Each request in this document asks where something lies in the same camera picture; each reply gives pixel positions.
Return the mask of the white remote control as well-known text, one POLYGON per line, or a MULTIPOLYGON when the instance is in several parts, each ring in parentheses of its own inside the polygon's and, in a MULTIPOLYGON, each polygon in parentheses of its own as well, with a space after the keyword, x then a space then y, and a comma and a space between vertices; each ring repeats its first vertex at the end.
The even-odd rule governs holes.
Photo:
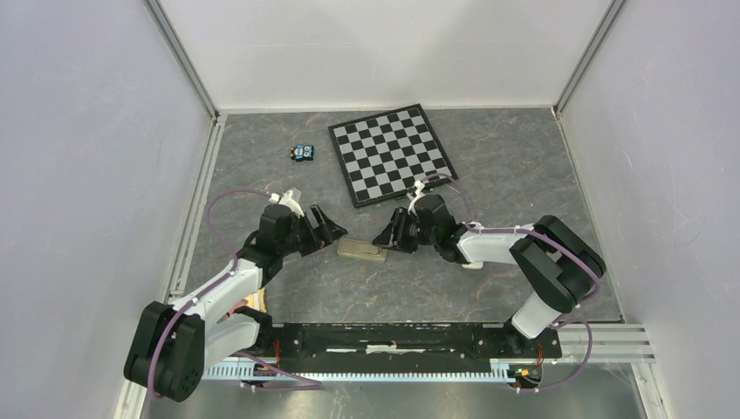
POLYGON ((483 268, 484 262, 473 262, 473 263, 467 263, 463 264, 462 268, 467 270, 481 270, 483 268))

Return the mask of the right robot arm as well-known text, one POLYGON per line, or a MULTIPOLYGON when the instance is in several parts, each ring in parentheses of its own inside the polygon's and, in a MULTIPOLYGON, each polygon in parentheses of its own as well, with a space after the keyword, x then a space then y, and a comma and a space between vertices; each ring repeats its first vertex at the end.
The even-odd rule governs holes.
POLYGON ((423 195, 397 208, 373 245, 404 253, 431 246, 445 261, 466 269, 487 263, 517 266, 532 293, 506 322, 504 345, 516 356, 529 354, 547 327, 597 292, 606 272, 602 257, 556 216, 484 228, 456 221, 439 195, 423 195))

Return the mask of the beige remote control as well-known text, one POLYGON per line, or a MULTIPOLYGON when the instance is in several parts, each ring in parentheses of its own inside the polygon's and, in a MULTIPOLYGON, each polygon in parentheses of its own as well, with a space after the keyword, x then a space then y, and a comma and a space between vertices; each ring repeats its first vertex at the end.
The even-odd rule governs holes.
POLYGON ((387 250, 368 242, 341 238, 337 247, 340 257, 368 262, 384 263, 387 260, 387 250))

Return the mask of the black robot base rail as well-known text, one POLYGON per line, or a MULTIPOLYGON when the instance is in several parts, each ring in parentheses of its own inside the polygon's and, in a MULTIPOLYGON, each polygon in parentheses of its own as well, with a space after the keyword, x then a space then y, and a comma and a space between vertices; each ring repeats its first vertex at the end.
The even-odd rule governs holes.
POLYGON ((284 323, 259 332, 250 353, 298 373, 483 373, 492 360, 535 363, 563 352, 556 331, 520 337, 504 324, 284 323))

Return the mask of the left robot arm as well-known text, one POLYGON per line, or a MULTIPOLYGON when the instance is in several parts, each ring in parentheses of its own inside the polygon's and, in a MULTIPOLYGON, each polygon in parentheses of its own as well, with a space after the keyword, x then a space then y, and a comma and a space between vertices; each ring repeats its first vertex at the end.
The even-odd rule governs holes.
POLYGON ((255 311, 231 310, 238 300, 264 288, 286 256, 308 256, 347 235, 318 205, 310 210, 315 223, 292 205, 268 205, 257 230, 211 280, 171 304, 148 304, 124 364, 125 379, 182 402, 203 373, 223 359, 243 349, 267 354, 273 331, 255 311))

